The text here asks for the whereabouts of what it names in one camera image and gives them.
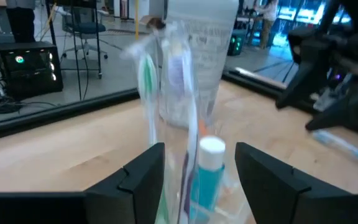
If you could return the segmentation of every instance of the desk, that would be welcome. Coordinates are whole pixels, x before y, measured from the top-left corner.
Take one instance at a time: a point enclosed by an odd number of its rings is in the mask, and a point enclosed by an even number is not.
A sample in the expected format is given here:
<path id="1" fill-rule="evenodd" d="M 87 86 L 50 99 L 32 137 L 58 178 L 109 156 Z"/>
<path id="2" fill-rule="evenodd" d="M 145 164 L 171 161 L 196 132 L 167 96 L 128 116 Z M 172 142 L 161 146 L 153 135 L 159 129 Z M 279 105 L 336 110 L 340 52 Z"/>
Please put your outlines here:
<path id="1" fill-rule="evenodd" d="M 358 193 L 358 162 L 311 139 L 304 129 L 308 114 L 292 108 L 278 112 L 271 99 L 222 82 L 214 116 L 224 124 L 221 137 L 233 158 L 228 166 L 235 167 L 235 143 L 244 141 Z M 135 100 L 1 138 L 0 192 L 87 189 L 147 147 L 143 117 Z M 358 146 L 358 134 L 342 128 L 331 131 Z"/>

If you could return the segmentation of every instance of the person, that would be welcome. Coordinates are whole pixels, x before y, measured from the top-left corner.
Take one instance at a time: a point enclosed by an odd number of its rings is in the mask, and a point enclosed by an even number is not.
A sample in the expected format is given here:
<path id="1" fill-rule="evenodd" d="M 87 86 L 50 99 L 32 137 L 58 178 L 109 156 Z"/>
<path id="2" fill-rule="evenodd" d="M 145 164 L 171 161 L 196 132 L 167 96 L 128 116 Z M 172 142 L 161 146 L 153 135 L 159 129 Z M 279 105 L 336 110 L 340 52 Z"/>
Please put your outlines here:
<path id="1" fill-rule="evenodd" d="M 35 0 L 7 0 L 6 13 L 16 43 L 35 42 Z"/>
<path id="2" fill-rule="evenodd" d="M 254 4 L 255 11 L 263 14 L 263 28 L 260 35 L 260 49 L 265 49 L 269 41 L 270 30 L 277 19 L 278 0 L 268 0 L 267 4 L 260 7 Z"/>

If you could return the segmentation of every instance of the person's leg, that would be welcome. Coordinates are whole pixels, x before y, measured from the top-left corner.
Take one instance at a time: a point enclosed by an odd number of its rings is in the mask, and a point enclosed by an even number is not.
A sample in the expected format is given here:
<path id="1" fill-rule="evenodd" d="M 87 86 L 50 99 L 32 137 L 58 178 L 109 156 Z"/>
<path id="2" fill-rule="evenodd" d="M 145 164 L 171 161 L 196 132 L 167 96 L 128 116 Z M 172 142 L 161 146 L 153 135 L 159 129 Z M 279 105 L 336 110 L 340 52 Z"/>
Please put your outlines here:
<path id="1" fill-rule="evenodd" d="M 21 9 L 21 42 L 35 42 L 34 38 L 34 11 L 32 9 Z"/>
<path id="2" fill-rule="evenodd" d="M 19 43 L 21 40 L 20 10 L 18 8 L 6 9 L 6 14 L 9 19 L 9 24 L 11 25 L 12 34 L 15 38 L 15 41 L 16 43 Z"/>
<path id="3" fill-rule="evenodd" d="M 269 41 L 270 30 L 273 26 L 273 23 L 274 23 L 274 21 L 268 21 L 268 20 L 264 19 L 262 33 L 260 36 L 260 48 L 261 49 L 265 49 L 267 46 L 267 42 Z"/>

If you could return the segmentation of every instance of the chair leg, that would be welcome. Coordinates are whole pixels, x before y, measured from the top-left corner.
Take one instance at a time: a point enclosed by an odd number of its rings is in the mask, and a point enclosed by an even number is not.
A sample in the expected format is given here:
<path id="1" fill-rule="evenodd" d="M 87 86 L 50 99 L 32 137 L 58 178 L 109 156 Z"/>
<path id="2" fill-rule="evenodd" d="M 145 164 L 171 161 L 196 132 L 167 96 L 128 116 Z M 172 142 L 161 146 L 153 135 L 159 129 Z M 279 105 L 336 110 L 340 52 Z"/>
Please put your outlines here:
<path id="1" fill-rule="evenodd" d="M 89 44 L 89 49 L 90 49 L 90 50 L 93 50 L 93 51 L 95 51 L 95 52 L 98 51 L 98 47 L 93 46 L 93 45 L 90 45 L 90 44 Z M 100 52 L 103 53 L 103 54 L 107 54 L 107 52 L 104 51 L 104 50 L 102 50 L 102 49 L 100 49 Z"/>
<path id="2" fill-rule="evenodd" d="M 82 46 L 79 45 L 79 46 L 76 46 L 76 47 L 72 47 L 70 49 L 64 50 L 63 53 L 72 52 L 72 51 L 75 51 L 75 50 L 82 50 Z"/>

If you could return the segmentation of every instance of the white toothpaste cap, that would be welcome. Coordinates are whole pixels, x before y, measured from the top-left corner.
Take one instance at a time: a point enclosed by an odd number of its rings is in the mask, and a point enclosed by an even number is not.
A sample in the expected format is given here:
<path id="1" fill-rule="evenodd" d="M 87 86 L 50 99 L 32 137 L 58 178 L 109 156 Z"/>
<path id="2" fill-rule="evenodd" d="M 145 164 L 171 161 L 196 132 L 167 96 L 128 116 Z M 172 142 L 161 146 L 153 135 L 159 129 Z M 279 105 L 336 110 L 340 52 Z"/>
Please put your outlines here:
<path id="1" fill-rule="evenodd" d="M 200 139 L 198 165 L 207 170 L 218 170 L 223 166 L 226 144 L 216 136 L 205 136 Z"/>

